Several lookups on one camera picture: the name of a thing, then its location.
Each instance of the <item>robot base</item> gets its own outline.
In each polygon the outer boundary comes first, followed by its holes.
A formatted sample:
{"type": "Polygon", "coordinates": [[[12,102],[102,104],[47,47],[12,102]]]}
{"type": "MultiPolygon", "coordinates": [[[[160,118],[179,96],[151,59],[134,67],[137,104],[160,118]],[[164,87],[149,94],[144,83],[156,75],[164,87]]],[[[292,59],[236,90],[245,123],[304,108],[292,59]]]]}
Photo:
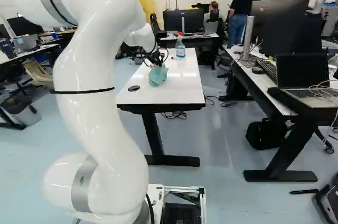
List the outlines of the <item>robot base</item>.
{"type": "MultiPolygon", "coordinates": [[[[153,204],[155,224],[185,223],[206,224],[206,196],[203,187],[172,187],[160,184],[148,186],[148,196],[153,204]]],[[[149,208],[142,206],[134,224],[151,224],[149,208]]],[[[80,219],[73,224],[91,224],[80,219]]]]}

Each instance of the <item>desk leg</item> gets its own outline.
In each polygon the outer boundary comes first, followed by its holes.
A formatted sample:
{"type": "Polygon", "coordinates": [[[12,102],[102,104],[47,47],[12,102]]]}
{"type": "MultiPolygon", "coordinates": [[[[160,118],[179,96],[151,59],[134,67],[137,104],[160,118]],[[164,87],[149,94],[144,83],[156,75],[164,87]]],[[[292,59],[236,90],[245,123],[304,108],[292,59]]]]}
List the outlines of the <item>desk leg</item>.
{"type": "Polygon", "coordinates": [[[18,130],[24,130],[26,128],[25,125],[14,123],[1,108],[0,108],[0,117],[2,117],[6,121],[6,123],[0,123],[0,128],[18,129],[18,130]]]}
{"type": "Polygon", "coordinates": [[[165,155],[156,116],[153,112],[142,114],[149,145],[153,155],[145,155],[148,165],[199,167],[198,157],[165,155]]]}
{"type": "Polygon", "coordinates": [[[243,173],[245,180],[248,182],[317,182],[318,178],[312,171],[286,170],[303,150],[316,129],[314,121],[306,119],[299,121],[283,141],[266,170],[245,170],[243,173]]]}
{"type": "Polygon", "coordinates": [[[216,60],[216,54],[218,52],[218,40],[214,40],[212,42],[212,48],[211,48],[211,70],[216,70],[215,67],[215,60],[216,60]]]}

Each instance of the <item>gray floor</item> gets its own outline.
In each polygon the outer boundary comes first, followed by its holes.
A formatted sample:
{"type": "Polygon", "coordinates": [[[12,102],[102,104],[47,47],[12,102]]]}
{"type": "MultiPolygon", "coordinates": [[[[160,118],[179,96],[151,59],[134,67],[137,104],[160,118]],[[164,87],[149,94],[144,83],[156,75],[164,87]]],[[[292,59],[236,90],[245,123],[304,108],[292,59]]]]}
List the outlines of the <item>gray floor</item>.
{"type": "MultiPolygon", "coordinates": [[[[136,69],[127,59],[116,62],[117,92],[136,69]]],[[[200,72],[204,86],[225,90],[224,79],[215,78],[209,67],[200,66],[200,72]]],[[[81,152],[82,147],[62,123],[55,96],[46,95],[34,105],[43,116],[39,123],[22,132],[0,128],[0,223],[71,224],[71,217],[43,198],[41,183],[44,172],[58,157],[81,152]]],[[[120,116],[140,149],[150,154],[141,117],[123,111],[120,116]]],[[[310,195],[288,193],[321,188],[336,172],[338,153],[327,155],[313,137],[292,169],[314,171],[318,183],[247,183],[242,171],[264,169],[276,152],[257,152],[245,139],[248,124],[263,117],[255,102],[222,108],[218,101],[188,112],[185,121],[159,115],[166,153],[199,156],[201,167],[149,167],[150,182],[204,186],[208,223],[322,223],[310,195]]],[[[332,143],[338,149],[338,142],[332,143]]]]}

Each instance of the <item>white robot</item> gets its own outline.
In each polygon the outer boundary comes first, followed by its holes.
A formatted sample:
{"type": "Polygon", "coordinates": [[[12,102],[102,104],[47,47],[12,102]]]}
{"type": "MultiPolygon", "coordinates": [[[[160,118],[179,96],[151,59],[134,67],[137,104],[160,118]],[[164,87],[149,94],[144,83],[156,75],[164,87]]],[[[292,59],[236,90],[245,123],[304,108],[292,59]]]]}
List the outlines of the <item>white robot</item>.
{"type": "Polygon", "coordinates": [[[36,24],[78,25],[55,63],[53,80],[63,120],[86,153],[64,156],[49,168],[45,197],[82,220],[132,224],[145,201],[148,166],[120,121],[113,75],[123,41],[158,54],[139,1],[14,1],[36,24]]]}
{"type": "Polygon", "coordinates": [[[323,6],[326,1],[327,0],[316,0],[314,8],[309,12],[313,14],[322,14],[322,18],[325,20],[322,36],[331,36],[338,20],[338,6],[323,6]]]}

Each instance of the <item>jeans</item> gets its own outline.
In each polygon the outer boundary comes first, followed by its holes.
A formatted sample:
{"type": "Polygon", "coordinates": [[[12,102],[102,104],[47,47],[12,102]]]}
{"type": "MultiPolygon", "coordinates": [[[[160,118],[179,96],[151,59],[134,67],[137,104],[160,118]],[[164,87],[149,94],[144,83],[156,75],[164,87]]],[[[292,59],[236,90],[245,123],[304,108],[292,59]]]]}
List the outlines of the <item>jeans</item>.
{"type": "Polygon", "coordinates": [[[228,48],[241,44],[241,38],[246,24],[247,16],[245,14],[235,14],[230,19],[228,48]]]}

